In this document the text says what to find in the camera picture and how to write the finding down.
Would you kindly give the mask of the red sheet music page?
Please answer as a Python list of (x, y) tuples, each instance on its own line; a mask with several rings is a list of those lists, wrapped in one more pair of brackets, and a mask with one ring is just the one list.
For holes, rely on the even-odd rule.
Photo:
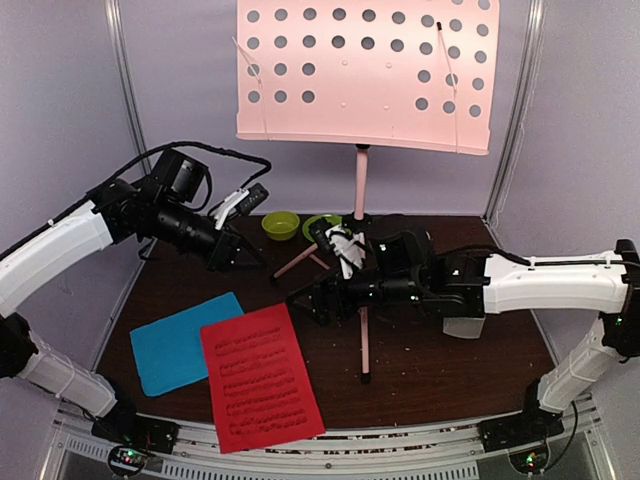
[(200, 338), (221, 453), (326, 432), (285, 304), (203, 327)]

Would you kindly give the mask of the pink music stand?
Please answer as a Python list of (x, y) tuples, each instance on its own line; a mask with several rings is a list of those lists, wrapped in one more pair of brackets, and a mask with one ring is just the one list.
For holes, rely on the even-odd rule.
[(489, 150), (496, 1), (240, 1), (237, 135), (356, 148)]

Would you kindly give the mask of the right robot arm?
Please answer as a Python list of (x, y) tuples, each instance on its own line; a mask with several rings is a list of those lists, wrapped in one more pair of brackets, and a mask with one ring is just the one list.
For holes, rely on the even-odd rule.
[(366, 307), (409, 304), (442, 318), (448, 335), (488, 315), (519, 310), (592, 310), (586, 337), (528, 388), (511, 416), (519, 440), (535, 440), (614, 363), (639, 354), (639, 257), (620, 240), (612, 251), (578, 257), (519, 257), (493, 246), (436, 254), (431, 244), (394, 238), (372, 245), (376, 264), (327, 273), (287, 298), (319, 325)]

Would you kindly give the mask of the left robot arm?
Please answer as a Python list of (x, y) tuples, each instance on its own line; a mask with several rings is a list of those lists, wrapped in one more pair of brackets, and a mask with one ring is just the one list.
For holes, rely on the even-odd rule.
[(158, 239), (201, 258), (209, 271), (240, 268), (246, 252), (263, 260), (229, 220), (251, 213), (268, 197), (259, 183), (227, 196), (209, 216), (188, 208), (187, 197), (169, 187), (115, 180), (1, 260), (1, 375), (22, 378), (71, 402), (123, 444), (144, 433), (136, 408), (105, 377), (78, 365), (46, 344), (19, 314), (36, 290), (84, 258), (131, 236)]

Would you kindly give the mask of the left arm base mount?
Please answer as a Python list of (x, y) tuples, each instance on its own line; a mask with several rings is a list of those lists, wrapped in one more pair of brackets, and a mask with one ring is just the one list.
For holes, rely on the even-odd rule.
[(104, 419), (92, 422), (91, 434), (114, 443), (107, 453), (111, 472), (122, 479), (141, 474), (156, 466), (160, 454), (171, 454), (177, 441), (179, 425), (175, 422), (137, 416), (129, 433), (117, 433)]

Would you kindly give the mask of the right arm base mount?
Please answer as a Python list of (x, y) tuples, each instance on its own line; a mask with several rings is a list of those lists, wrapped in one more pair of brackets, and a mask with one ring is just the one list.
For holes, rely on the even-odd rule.
[(485, 453), (505, 450), (511, 467), (526, 476), (542, 474), (551, 466), (548, 440), (564, 432), (559, 417), (527, 419), (523, 414), (484, 420), (478, 432)]

